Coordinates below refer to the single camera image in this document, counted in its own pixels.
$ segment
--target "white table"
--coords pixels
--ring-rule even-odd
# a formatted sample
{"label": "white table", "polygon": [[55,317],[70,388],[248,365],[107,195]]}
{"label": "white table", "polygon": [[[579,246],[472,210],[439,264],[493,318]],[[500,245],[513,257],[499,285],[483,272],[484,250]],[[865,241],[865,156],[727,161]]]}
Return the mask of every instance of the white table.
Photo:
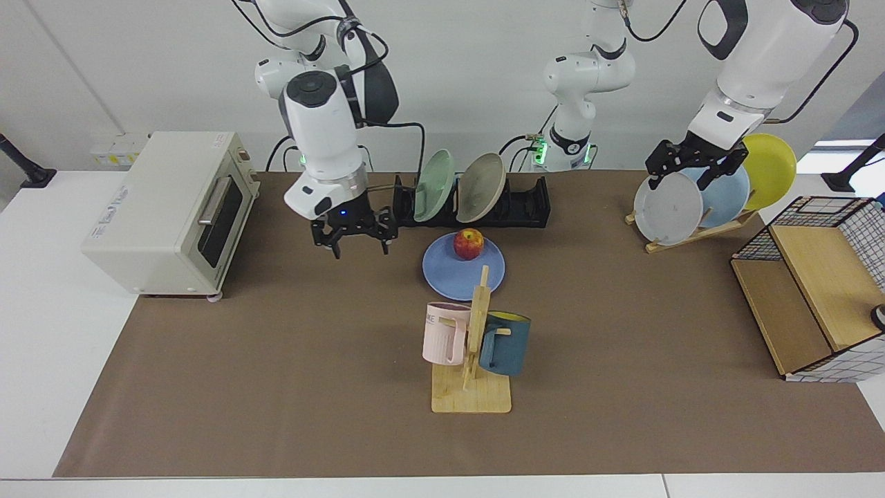
{"label": "white table", "polygon": [[[51,479],[135,303],[79,250],[123,175],[62,172],[45,190],[20,192],[0,213],[0,496],[885,496],[885,473]],[[788,199],[829,193],[816,176],[800,177]],[[885,378],[861,388],[885,426]]]}

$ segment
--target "black pole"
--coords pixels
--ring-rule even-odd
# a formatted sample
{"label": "black pole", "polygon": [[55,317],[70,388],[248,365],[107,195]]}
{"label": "black pole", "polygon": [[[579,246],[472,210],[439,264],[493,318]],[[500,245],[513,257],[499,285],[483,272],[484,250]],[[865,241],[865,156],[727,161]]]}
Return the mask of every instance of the black pole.
{"label": "black pole", "polygon": [[883,150],[885,150],[885,134],[876,138],[872,145],[864,149],[857,159],[839,173],[823,173],[820,177],[824,179],[831,191],[854,193],[854,189],[850,185],[851,177]]}
{"label": "black pole", "polygon": [[56,174],[55,169],[40,167],[32,160],[25,157],[6,136],[0,133],[0,151],[3,151],[9,159],[17,164],[27,175],[27,180],[21,183],[22,189],[41,189],[49,184]]}

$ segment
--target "oven door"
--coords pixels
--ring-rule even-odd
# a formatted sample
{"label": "oven door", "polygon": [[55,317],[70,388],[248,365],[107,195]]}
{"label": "oven door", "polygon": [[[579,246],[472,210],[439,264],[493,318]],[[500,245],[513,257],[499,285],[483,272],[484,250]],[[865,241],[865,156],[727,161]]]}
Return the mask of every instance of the oven door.
{"label": "oven door", "polygon": [[228,153],[194,221],[196,240],[189,251],[189,259],[216,289],[227,272],[252,200],[240,169]]}

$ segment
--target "wooden mug stand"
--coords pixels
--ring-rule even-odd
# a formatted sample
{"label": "wooden mug stand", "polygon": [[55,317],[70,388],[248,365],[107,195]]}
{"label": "wooden mug stand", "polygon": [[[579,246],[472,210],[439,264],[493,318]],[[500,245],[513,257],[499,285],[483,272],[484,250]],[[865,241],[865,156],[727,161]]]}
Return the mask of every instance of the wooden mug stand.
{"label": "wooden mug stand", "polygon": [[430,408],[434,413],[508,413],[511,410],[510,378],[479,368],[490,300],[489,267],[483,266],[480,284],[473,290],[464,363],[433,366]]}
{"label": "wooden mug stand", "polygon": [[[754,193],[756,193],[756,192],[755,191],[750,192],[750,198],[753,198]],[[712,213],[712,210],[713,210],[712,207],[707,209],[704,212],[704,215],[701,216],[700,222],[704,222],[704,220],[707,218],[707,216],[709,216],[710,213]],[[734,220],[732,220],[724,225],[720,225],[718,227],[714,227],[711,229],[702,229],[702,228],[698,227],[695,230],[695,233],[691,234],[691,237],[683,240],[679,244],[661,245],[658,243],[657,240],[652,240],[651,242],[649,242],[648,244],[645,245],[645,252],[648,254],[659,253],[659,252],[664,251],[666,249],[672,249],[674,247],[679,247],[680,245],[691,244],[692,242],[697,242],[698,240],[702,240],[702,239],[705,239],[708,237],[713,237],[715,235],[727,233],[727,232],[730,232],[733,230],[741,229],[744,226],[746,226],[746,224],[749,223],[750,220],[753,219],[753,216],[756,214],[758,214],[758,211],[756,211],[756,210],[744,209],[740,214],[737,215],[736,218],[734,218]],[[636,223],[636,211],[628,214],[627,217],[624,218],[624,222],[628,225],[635,224]]]}

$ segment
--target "oven window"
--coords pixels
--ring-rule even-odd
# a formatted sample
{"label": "oven window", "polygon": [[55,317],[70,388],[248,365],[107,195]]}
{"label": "oven window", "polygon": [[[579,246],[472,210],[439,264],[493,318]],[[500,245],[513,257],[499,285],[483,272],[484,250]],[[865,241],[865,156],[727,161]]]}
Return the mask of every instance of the oven window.
{"label": "oven window", "polygon": [[200,236],[200,241],[197,243],[196,247],[200,254],[213,268],[217,268],[219,265],[221,253],[224,251],[224,246],[234,227],[236,214],[240,211],[240,204],[242,204],[240,186],[236,182],[231,182],[231,188],[222,201],[218,218],[214,224],[203,229],[203,235]]}

